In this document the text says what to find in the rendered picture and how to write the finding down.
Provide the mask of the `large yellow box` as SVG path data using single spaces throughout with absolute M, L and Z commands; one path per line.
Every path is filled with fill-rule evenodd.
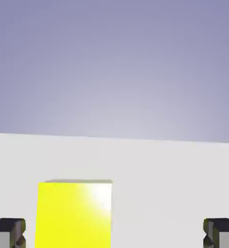
M 111 180 L 40 182 L 34 248 L 111 248 Z

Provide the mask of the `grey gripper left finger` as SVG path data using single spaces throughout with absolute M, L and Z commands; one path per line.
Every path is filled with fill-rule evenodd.
M 0 248 L 26 248 L 25 231 L 25 219 L 0 218 Z

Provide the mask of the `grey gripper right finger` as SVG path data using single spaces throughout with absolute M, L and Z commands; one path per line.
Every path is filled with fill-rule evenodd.
M 206 218 L 203 230 L 203 248 L 229 248 L 229 218 Z

